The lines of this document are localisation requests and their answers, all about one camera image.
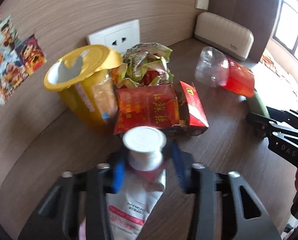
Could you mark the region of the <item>red cigarette pack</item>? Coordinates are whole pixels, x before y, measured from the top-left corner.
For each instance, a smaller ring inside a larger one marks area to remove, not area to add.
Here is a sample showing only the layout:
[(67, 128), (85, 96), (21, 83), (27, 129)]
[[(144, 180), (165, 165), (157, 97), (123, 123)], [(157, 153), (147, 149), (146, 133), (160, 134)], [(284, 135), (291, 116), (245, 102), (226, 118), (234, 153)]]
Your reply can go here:
[(187, 135), (199, 136), (209, 128), (209, 124), (197, 90), (184, 81), (179, 82), (179, 87), (179, 125)]

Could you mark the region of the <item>anime sticker strip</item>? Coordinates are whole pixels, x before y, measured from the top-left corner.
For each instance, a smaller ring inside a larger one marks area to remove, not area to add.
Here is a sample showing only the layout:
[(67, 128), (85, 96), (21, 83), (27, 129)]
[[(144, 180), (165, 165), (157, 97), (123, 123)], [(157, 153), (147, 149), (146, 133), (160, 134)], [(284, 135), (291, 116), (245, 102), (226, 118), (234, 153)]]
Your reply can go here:
[(34, 35), (20, 40), (8, 16), (0, 15), (0, 105), (6, 104), (15, 90), (46, 63), (46, 57)]

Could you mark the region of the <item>green cylindrical tube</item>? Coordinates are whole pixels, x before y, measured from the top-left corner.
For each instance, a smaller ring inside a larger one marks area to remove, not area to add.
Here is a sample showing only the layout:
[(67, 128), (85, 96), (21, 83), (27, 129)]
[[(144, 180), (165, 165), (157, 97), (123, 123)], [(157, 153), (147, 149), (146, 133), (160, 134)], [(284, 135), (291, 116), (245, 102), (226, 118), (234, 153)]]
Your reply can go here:
[(247, 98), (247, 104), (250, 112), (270, 118), (268, 109), (256, 90), (251, 98)]

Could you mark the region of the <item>white pouch with cap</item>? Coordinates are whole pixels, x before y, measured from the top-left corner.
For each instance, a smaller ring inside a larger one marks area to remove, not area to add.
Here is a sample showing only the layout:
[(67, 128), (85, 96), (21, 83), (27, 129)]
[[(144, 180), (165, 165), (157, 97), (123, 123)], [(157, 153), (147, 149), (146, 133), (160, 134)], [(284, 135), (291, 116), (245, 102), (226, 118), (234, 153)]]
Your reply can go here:
[(163, 148), (165, 134), (153, 127), (138, 126), (122, 138), (127, 149), (123, 187), (107, 196), (113, 239), (137, 239), (166, 187)]

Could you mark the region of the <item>cream white toaster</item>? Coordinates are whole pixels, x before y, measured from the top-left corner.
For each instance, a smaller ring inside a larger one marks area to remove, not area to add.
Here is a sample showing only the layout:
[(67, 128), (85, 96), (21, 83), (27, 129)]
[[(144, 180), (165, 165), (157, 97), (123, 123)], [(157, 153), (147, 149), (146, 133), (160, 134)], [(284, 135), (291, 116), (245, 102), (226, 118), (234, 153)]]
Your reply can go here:
[(194, 35), (240, 61), (248, 58), (254, 42), (249, 29), (210, 12), (198, 15)]

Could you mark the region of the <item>pink paper slip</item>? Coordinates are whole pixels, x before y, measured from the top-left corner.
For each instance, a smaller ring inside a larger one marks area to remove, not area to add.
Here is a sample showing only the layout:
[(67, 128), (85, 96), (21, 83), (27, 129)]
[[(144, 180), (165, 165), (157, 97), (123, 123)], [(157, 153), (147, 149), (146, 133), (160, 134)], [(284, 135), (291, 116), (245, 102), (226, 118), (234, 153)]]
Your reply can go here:
[(83, 219), (79, 226), (79, 231), (78, 231), (78, 239), (79, 240), (86, 240), (86, 218)]

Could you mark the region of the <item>green foil wrapper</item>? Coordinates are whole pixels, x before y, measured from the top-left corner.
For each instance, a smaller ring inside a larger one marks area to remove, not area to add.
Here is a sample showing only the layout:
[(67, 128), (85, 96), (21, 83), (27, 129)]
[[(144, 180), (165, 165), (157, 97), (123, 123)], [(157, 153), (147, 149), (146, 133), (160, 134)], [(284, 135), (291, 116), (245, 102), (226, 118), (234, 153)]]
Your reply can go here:
[(139, 43), (129, 48), (122, 64), (110, 71), (116, 88), (168, 85), (174, 75), (168, 69), (172, 49), (159, 43)]

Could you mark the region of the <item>window with dark frame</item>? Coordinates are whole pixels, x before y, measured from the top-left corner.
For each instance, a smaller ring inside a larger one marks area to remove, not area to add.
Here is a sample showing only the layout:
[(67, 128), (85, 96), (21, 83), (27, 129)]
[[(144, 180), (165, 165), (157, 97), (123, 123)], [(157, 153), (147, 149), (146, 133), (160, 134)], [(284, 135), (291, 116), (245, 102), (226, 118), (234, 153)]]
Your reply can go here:
[(279, 0), (273, 38), (295, 56), (298, 48), (298, 0)]

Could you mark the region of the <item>white wall socket lower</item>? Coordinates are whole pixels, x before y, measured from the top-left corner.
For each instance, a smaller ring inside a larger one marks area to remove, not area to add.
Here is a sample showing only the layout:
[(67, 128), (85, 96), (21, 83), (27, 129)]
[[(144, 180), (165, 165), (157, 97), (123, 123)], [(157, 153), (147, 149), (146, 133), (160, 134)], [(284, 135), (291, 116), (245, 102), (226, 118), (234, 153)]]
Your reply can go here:
[(99, 30), (86, 36), (89, 45), (100, 44), (124, 54), (140, 43), (140, 21), (131, 20)]

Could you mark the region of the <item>yellow snack cup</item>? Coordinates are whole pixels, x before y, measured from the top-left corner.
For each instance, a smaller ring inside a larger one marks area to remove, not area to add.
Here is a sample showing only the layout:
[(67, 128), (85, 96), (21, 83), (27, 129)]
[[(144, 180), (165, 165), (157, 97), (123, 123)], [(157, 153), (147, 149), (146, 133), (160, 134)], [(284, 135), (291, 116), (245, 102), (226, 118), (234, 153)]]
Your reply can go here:
[(122, 56), (116, 50), (99, 44), (80, 47), (50, 67), (44, 87), (57, 92), (91, 130), (111, 134), (118, 106), (109, 71), (121, 64)]

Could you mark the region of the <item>clear bottle with orange label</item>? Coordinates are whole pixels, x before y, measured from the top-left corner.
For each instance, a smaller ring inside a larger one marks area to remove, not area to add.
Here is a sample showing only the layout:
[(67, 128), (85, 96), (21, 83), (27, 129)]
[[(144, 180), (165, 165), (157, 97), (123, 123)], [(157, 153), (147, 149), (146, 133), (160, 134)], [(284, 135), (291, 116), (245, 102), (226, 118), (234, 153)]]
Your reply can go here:
[(222, 87), (246, 98), (254, 96), (253, 72), (210, 46), (201, 51), (195, 79), (209, 87)]

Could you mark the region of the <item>red foil pack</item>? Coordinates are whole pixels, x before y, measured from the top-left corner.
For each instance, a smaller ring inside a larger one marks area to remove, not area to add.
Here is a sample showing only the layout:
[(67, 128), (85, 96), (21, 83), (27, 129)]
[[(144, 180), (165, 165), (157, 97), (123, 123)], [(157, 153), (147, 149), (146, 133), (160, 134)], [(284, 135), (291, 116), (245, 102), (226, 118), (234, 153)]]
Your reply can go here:
[(180, 123), (178, 99), (171, 84), (119, 89), (117, 100), (115, 134), (137, 126), (165, 129)]

